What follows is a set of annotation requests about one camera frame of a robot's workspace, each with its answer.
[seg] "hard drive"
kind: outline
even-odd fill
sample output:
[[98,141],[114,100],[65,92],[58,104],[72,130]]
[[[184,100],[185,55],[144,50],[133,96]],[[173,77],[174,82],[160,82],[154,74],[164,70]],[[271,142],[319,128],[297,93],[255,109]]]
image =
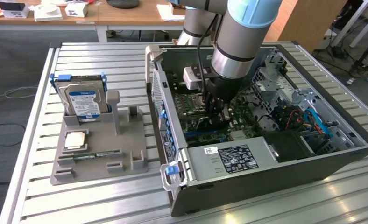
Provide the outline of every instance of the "hard drive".
[[65,114],[78,116],[81,122],[97,120],[102,113],[110,111],[106,102],[106,76],[60,75],[51,84],[65,105]]

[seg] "circuit board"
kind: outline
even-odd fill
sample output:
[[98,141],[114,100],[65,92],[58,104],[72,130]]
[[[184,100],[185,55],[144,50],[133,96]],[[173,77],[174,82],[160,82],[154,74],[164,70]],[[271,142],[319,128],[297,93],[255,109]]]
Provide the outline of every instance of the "circuit board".
[[197,130],[200,120],[208,118],[204,108],[205,104],[203,102],[203,94],[174,93],[174,99],[184,136],[189,147],[248,139],[257,134],[259,125],[256,125],[255,116],[244,98],[236,98],[231,103],[231,122],[228,127],[221,130],[203,132]]

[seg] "red wire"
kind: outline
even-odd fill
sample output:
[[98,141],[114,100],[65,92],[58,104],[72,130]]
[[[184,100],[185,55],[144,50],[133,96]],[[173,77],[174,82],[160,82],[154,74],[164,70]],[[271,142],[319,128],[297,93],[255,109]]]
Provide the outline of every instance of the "red wire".
[[293,110],[293,111],[291,112],[289,119],[288,119],[288,123],[287,123],[287,128],[285,128],[285,129],[288,129],[288,127],[289,127],[291,118],[292,118],[292,115],[293,115],[293,113],[295,113],[296,111],[300,111],[300,109],[296,109],[296,110]]
[[320,133],[320,134],[323,134],[323,132],[322,132],[322,130],[320,130],[320,128],[319,128],[319,126],[318,126],[318,125],[315,125],[315,127],[316,127],[316,129],[318,129],[319,133]]

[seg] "aluminum table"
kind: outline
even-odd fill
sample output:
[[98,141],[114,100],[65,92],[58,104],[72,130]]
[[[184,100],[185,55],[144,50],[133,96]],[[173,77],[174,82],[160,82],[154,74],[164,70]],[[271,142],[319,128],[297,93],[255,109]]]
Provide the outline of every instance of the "aluminum table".
[[[368,130],[366,105],[303,47],[292,42],[280,43]],[[64,43],[50,48],[0,224],[368,223],[368,157],[323,181],[184,217],[170,216],[145,89],[145,48],[149,44],[170,43]],[[109,89],[121,92],[120,106],[136,102],[145,112],[150,170],[140,175],[53,186],[50,174],[64,106],[49,74],[102,72],[108,74]],[[288,68],[288,76],[300,88],[307,87],[292,68]]]

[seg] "table leg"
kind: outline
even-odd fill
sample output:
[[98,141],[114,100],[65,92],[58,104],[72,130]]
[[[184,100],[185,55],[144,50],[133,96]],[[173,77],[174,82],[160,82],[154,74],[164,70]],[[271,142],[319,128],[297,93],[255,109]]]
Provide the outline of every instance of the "table leg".
[[362,38],[366,36],[368,32],[368,24],[367,26],[364,27],[364,29],[362,30],[360,34],[358,35],[356,39],[354,40],[354,42],[351,43],[351,48],[356,47],[359,41],[362,40]]
[[108,43],[108,30],[109,26],[97,26],[98,42]]
[[332,44],[331,44],[332,46],[336,46],[336,45],[340,43],[340,41],[342,41],[342,39],[344,38],[344,36],[346,36],[348,30],[352,28],[355,22],[358,21],[358,19],[359,19],[359,17],[362,16],[364,10],[367,9],[367,6],[368,6],[368,0],[364,0],[363,5],[360,6],[358,12],[356,12],[355,15],[352,16],[352,18],[351,18],[348,24],[346,25],[344,29],[342,30],[342,32],[340,32],[340,34],[339,34],[339,36],[335,38],[335,40],[334,40],[334,42],[332,42]]

